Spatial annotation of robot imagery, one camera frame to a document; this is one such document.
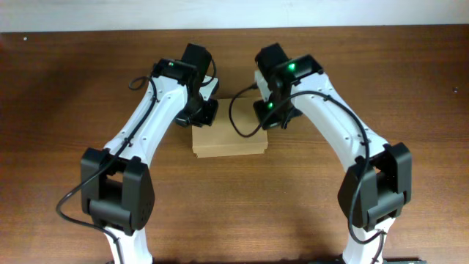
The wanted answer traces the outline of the brown cardboard box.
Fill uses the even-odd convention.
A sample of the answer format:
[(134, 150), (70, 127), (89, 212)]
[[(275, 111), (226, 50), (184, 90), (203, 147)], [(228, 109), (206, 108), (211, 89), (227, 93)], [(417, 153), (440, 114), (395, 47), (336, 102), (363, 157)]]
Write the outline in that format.
[[(237, 129), (248, 133), (259, 124), (253, 104), (258, 98), (238, 98), (232, 107)], [(249, 138), (241, 137), (229, 120), (229, 99), (218, 101), (218, 110), (211, 126), (192, 128), (192, 150), (197, 158), (263, 154), (268, 146), (267, 132), (258, 131)]]

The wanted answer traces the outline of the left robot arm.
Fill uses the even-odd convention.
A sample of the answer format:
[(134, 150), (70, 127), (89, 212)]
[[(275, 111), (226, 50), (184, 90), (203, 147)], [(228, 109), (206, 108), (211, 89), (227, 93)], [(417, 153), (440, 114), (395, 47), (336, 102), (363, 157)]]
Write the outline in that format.
[(152, 263), (145, 225), (155, 204), (149, 168), (161, 139), (175, 122), (182, 127), (212, 125), (218, 79), (203, 46), (188, 44), (181, 59), (161, 59), (148, 76), (147, 91), (121, 131), (101, 150), (81, 159), (81, 205), (105, 233), (114, 263)]

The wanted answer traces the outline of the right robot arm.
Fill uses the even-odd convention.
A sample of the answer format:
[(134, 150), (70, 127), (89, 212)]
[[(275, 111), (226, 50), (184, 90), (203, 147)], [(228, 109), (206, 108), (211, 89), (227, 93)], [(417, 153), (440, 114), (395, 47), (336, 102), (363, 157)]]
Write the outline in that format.
[(255, 57), (254, 104), (260, 128), (280, 126), (306, 116), (338, 156), (345, 176), (338, 192), (349, 238), (343, 263), (384, 263), (388, 232), (411, 200), (412, 155), (391, 145), (345, 103), (322, 66), (311, 55), (290, 59), (278, 44)]

